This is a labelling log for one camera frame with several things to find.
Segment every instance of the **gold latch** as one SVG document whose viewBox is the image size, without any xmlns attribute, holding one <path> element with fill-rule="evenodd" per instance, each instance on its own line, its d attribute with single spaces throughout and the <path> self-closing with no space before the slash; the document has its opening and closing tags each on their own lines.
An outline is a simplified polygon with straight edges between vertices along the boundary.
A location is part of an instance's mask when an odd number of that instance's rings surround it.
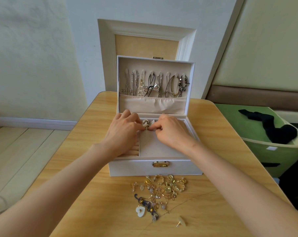
<svg viewBox="0 0 298 237">
<path fill-rule="evenodd" d="M 170 162 L 168 161 L 155 161 L 152 162 L 153 167 L 168 167 Z"/>
</svg>

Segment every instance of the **white label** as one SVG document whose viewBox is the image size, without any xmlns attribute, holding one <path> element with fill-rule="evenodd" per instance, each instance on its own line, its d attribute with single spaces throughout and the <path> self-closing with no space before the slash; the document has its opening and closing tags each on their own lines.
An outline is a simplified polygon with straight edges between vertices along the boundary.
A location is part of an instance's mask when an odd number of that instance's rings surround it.
<svg viewBox="0 0 298 237">
<path fill-rule="evenodd" d="M 275 146 L 269 146 L 269 147 L 267 147 L 267 150 L 276 150 L 277 149 L 277 147 L 275 147 Z"/>
</svg>

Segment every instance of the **jewelry box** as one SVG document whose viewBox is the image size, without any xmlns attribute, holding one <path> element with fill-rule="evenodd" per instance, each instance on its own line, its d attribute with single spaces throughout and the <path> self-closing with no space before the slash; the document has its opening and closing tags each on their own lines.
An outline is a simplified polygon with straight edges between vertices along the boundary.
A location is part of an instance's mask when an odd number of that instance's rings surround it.
<svg viewBox="0 0 298 237">
<path fill-rule="evenodd" d="M 157 121 L 162 113 L 172 115 L 182 120 L 191 136 L 199 140 L 187 117 L 194 65 L 118 55 L 117 113 L 129 109 L 138 113 L 142 121 L 148 120 L 144 124 Z M 138 152 L 129 151 L 111 161 L 109 173 L 110 176 L 201 175 L 202 171 L 182 153 L 161 143 L 155 131 L 145 130 L 140 132 Z"/>
</svg>

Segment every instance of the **black cloth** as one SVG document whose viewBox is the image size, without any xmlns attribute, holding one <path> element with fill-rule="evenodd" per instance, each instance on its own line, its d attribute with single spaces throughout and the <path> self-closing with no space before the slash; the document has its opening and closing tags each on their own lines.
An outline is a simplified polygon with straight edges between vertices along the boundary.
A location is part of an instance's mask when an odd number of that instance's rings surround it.
<svg viewBox="0 0 298 237">
<path fill-rule="evenodd" d="M 250 120 L 262 121 L 265 133 L 272 143 L 287 144 L 297 137 L 297 129 L 292 125 L 275 128 L 274 116 L 272 115 L 262 114 L 257 111 L 250 112 L 245 109 L 238 111 Z"/>
</svg>

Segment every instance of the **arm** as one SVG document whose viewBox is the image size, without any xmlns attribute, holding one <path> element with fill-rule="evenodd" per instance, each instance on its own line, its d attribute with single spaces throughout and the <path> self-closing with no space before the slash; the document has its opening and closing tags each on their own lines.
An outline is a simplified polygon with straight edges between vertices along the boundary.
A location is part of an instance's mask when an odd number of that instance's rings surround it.
<svg viewBox="0 0 298 237">
<path fill-rule="evenodd" d="M 144 129 L 136 113 L 117 114 L 100 144 L 0 215 L 0 236 L 49 236 L 92 178 L 133 147 Z"/>
<path fill-rule="evenodd" d="M 155 129 L 162 143 L 188 156 L 207 175 L 253 235 L 298 236 L 294 207 L 194 140 L 183 122 L 161 115 L 149 127 Z"/>
</svg>

